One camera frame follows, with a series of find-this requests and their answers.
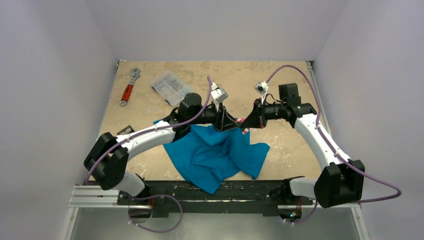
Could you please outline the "pink flower brooch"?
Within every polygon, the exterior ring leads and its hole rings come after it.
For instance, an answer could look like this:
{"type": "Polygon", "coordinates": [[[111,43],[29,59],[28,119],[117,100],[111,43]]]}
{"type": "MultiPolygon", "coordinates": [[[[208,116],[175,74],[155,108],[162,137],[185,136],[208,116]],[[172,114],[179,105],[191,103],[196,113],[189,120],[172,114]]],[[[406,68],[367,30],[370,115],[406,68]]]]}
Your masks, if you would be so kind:
{"type": "Polygon", "coordinates": [[[237,123],[237,126],[240,128],[240,130],[241,130],[241,134],[242,135],[246,135],[250,130],[249,130],[249,128],[247,128],[247,127],[245,127],[245,125],[244,125],[244,121],[245,121],[245,119],[244,118],[237,118],[236,120],[235,120],[235,122],[237,123]]]}

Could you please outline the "blue t-shirt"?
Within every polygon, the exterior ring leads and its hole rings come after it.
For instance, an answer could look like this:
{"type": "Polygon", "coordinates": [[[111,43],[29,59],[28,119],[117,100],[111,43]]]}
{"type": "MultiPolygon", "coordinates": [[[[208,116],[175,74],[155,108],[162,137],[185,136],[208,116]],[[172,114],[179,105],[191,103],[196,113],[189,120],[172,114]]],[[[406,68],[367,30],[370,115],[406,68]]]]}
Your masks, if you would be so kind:
{"type": "Polygon", "coordinates": [[[239,172],[255,180],[270,150],[266,143],[252,144],[239,128],[218,132],[211,125],[192,125],[186,136],[163,147],[182,178],[211,195],[239,172]]]}

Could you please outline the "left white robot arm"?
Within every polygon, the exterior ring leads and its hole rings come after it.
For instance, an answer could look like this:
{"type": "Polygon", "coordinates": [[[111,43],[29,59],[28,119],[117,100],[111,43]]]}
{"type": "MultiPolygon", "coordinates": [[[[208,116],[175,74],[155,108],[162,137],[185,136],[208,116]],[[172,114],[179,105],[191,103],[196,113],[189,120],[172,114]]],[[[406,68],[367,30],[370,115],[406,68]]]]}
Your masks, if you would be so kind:
{"type": "Polygon", "coordinates": [[[116,189],[138,205],[146,203],[150,188],[140,176],[126,171],[129,160],[182,139],[191,132],[192,125],[211,124],[219,132],[238,126],[223,106],[228,94],[217,89],[208,96],[212,103],[202,106],[199,94],[187,94],[170,115],[143,130],[117,136],[110,132],[102,134],[83,162],[88,175],[94,177],[102,190],[116,189]]]}

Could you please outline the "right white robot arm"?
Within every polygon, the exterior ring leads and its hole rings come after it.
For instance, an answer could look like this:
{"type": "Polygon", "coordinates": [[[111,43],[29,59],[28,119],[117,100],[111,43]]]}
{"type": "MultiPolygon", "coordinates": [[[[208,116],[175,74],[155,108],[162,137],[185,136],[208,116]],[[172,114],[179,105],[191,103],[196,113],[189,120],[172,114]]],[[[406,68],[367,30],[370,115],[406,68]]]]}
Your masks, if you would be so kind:
{"type": "Polygon", "coordinates": [[[280,188],[282,200],[292,204],[300,197],[306,197],[315,199],[323,208],[359,201],[364,176],[355,170],[363,172],[364,164],[360,160],[351,160],[338,148],[321,127],[314,107],[302,103],[297,84],[280,84],[280,100],[274,103],[266,102],[269,89],[266,82],[258,82],[254,89],[261,97],[254,101],[252,112],[241,123],[241,129],[263,129],[269,120],[286,120],[306,141],[321,169],[317,179],[304,176],[284,179],[280,188]]]}

